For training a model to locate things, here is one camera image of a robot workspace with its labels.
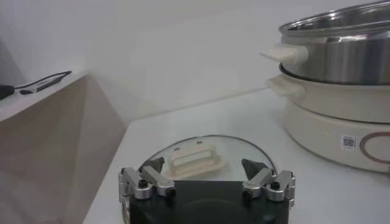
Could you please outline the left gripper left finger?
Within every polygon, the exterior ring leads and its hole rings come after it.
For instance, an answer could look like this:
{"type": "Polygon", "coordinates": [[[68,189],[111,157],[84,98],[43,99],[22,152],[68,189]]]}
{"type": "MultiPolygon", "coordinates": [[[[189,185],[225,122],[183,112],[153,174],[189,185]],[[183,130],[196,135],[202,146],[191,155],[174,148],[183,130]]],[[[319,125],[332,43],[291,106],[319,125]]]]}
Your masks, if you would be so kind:
{"type": "Polygon", "coordinates": [[[165,160],[163,157],[146,161],[138,170],[122,168],[118,174],[119,202],[127,205],[131,198],[148,200],[153,190],[164,198],[175,195],[175,182],[161,175],[165,160]]]}

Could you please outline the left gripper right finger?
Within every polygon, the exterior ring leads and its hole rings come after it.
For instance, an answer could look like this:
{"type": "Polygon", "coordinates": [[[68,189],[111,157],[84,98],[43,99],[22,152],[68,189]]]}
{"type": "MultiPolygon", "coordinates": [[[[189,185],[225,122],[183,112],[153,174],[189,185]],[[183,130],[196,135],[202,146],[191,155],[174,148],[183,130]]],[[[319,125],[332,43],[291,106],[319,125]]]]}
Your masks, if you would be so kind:
{"type": "Polygon", "coordinates": [[[273,202],[287,201],[290,209],[295,205],[296,176],[292,171],[277,173],[265,163],[249,159],[242,159],[241,165],[248,178],[243,182],[243,202],[246,206],[261,196],[273,202]]]}

